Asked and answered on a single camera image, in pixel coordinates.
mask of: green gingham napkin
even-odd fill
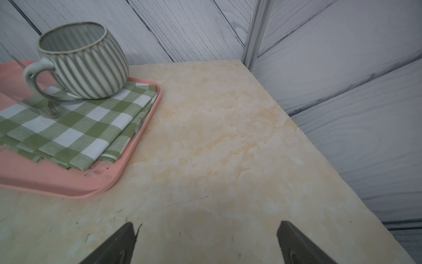
[[[7,143],[2,143],[2,145],[5,148],[10,149],[10,150],[18,153],[19,155],[24,156],[25,158],[28,158],[28,159],[30,159],[30,160],[32,160],[34,162],[40,162],[43,159],[41,156],[38,156],[37,154],[34,154],[34,153],[30,152],[30,151],[22,150],[22,149],[20,149],[18,147],[9,145]]]
[[[156,95],[149,89],[148,84],[127,82],[109,98],[60,103],[57,109],[61,116],[57,119],[44,118],[14,104],[0,111],[0,144],[47,158],[62,167],[86,170]],[[45,91],[64,93],[58,84]],[[31,105],[43,106],[42,100],[32,97]]]
[[[155,91],[155,85],[150,85],[150,89],[154,89]],[[141,112],[139,112],[132,122],[126,126],[126,128],[110,144],[110,146],[98,157],[98,160],[107,163],[114,163],[120,158],[129,141],[139,132],[139,129],[141,128],[146,115],[151,110],[156,98],[157,94],[149,103],[147,103],[147,105],[141,110]]]

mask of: plastic tray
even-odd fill
[[[25,65],[32,63],[29,60],[23,60],[22,62]],[[0,92],[4,88],[13,87],[30,95],[29,88],[22,80],[22,72],[22,68],[15,61],[1,63],[0,85],[2,87]],[[0,146],[0,187],[67,199],[91,198],[108,190],[122,174],[127,161],[162,97],[162,88],[158,83],[132,77],[129,77],[128,80],[155,84],[158,96],[139,133],[129,142],[119,160],[113,164],[96,161],[86,171],[77,169],[66,170],[46,159],[35,163]],[[47,72],[40,74],[37,82],[41,88],[55,83]],[[10,104],[11,100],[0,93],[0,110]]]

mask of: ceramic mug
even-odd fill
[[[119,91],[129,76],[129,66],[116,39],[101,24],[77,22],[47,31],[38,40],[41,60],[23,72],[26,84],[50,101],[98,99]],[[50,71],[67,93],[44,93],[35,79]]]

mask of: white wood-grain wall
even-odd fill
[[[41,33],[96,21],[117,39],[129,64],[240,59],[254,0],[7,0],[0,4],[0,62],[39,58]],[[33,24],[33,27],[21,15]]]
[[[420,0],[276,0],[253,71],[417,263],[421,14]]]

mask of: table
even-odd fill
[[[132,263],[283,263],[294,223],[339,264],[413,263],[239,60],[132,65],[163,98],[119,181],[85,201],[0,190],[2,263],[78,263],[125,221]]]

